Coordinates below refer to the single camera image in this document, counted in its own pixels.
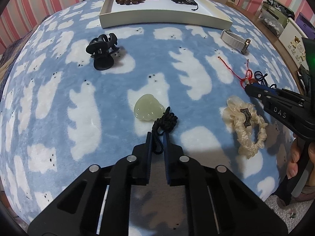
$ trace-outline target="beige scrunchie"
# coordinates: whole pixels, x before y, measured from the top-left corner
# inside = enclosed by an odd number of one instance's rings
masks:
[[[254,105],[245,103],[237,96],[231,96],[227,99],[227,108],[223,111],[223,120],[225,123],[235,129],[237,133],[237,140],[241,144],[238,149],[239,154],[246,155],[247,159],[257,154],[259,148],[264,148],[264,141],[267,138],[266,126],[264,119],[257,115]],[[241,112],[241,109],[248,108],[252,115],[250,119],[250,126],[245,127],[244,122],[246,120],[245,114]],[[253,126],[259,125],[259,132],[257,136],[257,143],[252,141]]]

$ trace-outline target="white box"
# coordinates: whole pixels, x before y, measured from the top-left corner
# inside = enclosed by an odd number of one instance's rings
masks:
[[[195,0],[196,6],[171,0],[145,0],[143,3],[120,5],[105,0],[100,11],[102,28],[134,23],[182,23],[229,30],[232,21],[209,0]]]
[[[302,29],[289,18],[288,24],[285,27],[282,34],[279,36],[279,41],[286,48],[292,59],[294,60],[297,68],[303,65],[305,69],[308,69],[308,64],[305,59],[305,48],[302,41],[302,37],[307,38]]]

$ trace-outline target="watch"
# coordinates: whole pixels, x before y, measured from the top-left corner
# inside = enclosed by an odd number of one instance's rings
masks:
[[[233,48],[240,50],[243,55],[246,53],[250,44],[250,39],[245,40],[242,37],[226,30],[222,31],[221,39]]]

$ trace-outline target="white watch strap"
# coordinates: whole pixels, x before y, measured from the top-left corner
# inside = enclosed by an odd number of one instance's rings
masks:
[[[231,32],[228,32],[226,30],[222,31],[221,34],[221,39],[227,43],[228,45],[232,46],[233,48],[236,48],[238,50],[242,50],[244,48],[245,45],[245,39],[243,39],[242,37],[233,34]]]

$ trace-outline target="black label on scrunchie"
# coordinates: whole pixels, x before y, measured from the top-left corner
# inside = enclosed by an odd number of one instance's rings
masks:
[[[245,128],[247,128],[248,126],[250,126],[250,119],[252,118],[252,115],[250,114],[248,108],[245,109],[241,109],[241,112],[245,115],[245,122],[244,122],[244,126]]]

